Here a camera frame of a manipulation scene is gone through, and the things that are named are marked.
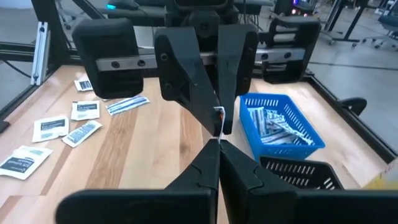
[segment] white sticker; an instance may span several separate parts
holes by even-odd
[[[115,114],[121,113],[126,110],[136,108],[138,106],[149,103],[148,98],[144,96],[135,96],[132,98],[127,98],[117,103],[106,106],[108,113],[113,116]]]
[[[92,135],[102,124],[96,121],[89,121],[83,126],[73,130],[67,136],[62,138],[62,141],[70,147],[76,147],[80,145],[86,138]]]
[[[41,142],[66,136],[69,133],[69,119],[66,116],[44,118],[34,123],[32,142]]]
[[[26,180],[51,153],[46,148],[21,146],[0,164],[0,175]]]
[[[81,78],[79,80],[75,80],[75,86],[76,86],[77,91],[93,90],[93,87],[91,86],[89,79],[87,79],[86,77]]]
[[[225,109],[224,106],[215,106],[214,110],[216,110],[217,112],[219,112],[220,114],[220,119],[222,119],[221,122],[221,132],[220,135],[217,137],[218,143],[221,142],[221,137],[223,137],[223,130],[224,130],[224,122],[225,122]]]
[[[72,103],[72,115],[70,119],[83,121],[96,118],[100,118],[99,101],[77,101]]]

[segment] wooden table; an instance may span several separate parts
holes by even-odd
[[[72,102],[98,100],[78,93],[73,81],[81,67],[63,66],[6,120],[11,127],[0,135],[0,160],[20,145],[46,147],[50,157],[25,181],[0,177],[0,223],[53,223],[59,201],[81,189],[162,189],[198,154],[210,135],[181,106],[160,96],[157,78],[146,78],[142,95],[150,103],[110,116],[101,101],[103,127],[72,149],[61,139],[33,144],[33,123],[40,118],[70,115]],[[270,85],[253,80],[250,91],[289,95],[326,143],[308,159],[331,164],[346,189],[372,179],[386,164],[307,83]],[[238,118],[236,101],[233,133],[225,138],[251,155]],[[86,121],[71,121],[73,130]],[[228,223],[222,199],[219,221]]]

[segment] blue and white packet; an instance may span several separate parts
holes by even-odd
[[[72,103],[72,114],[70,119],[74,121],[83,121],[96,118],[100,118],[99,101],[75,101]]]
[[[85,139],[92,135],[102,124],[96,121],[89,121],[81,127],[73,130],[67,136],[62,138],[62,141],[70,147],[80,145]]]
[[[108,113],[113,116],[118,113],[122,113],[124,111],[136,108],[138,106],[142,106],[144,104],[149,103],[148,98],[144,96],[135,96],[132,98],[126,98],[117,103],[113,103],[111,105],[106,106]]]
[[[268,134],[267,136],[262,137],[261,142],[263,144],[280,145],[291,144],[296,139],[297,136],[294,136],[293,134],[287,133],[285,130],[280,129],[273,132],[272,134]]]
[[[264,107],[248,108],[254,127],[258,130],[260,137],[268,134],[266,119],[264,117]]]
[[[66,136],[69,133],[69,119],[56,116],[35,121],[32,142],[42,142]]]
[[[0,163],[0,175],[26,180],[51,153],[46,148],[21,146]]]

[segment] black wire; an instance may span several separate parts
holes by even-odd
[[[15,71],[19,72],[21,75],[30,78],[30,75],[26,74],[25,72],[21,71],[19,68],[13,66],[13,64],[9,63],[8,61],[3,60],[3,62],[10,66],[12,69],[14,69]]]

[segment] metal bracket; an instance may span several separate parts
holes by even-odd
[[[44,82],[49,62],[50,50],[50,30],[46,22],[39,22],[37,26],[37,36],[35,54],[33,59],[31,85],[41,85]]]
[[[345,100],[339,100],[338,102],[341,104],[343,108],[352,111],[357,116],[359,116],[362,113],[362,111],[365,110],[366,105],[368,104],[368,102],[364,98],[360,97],[353,97]]]

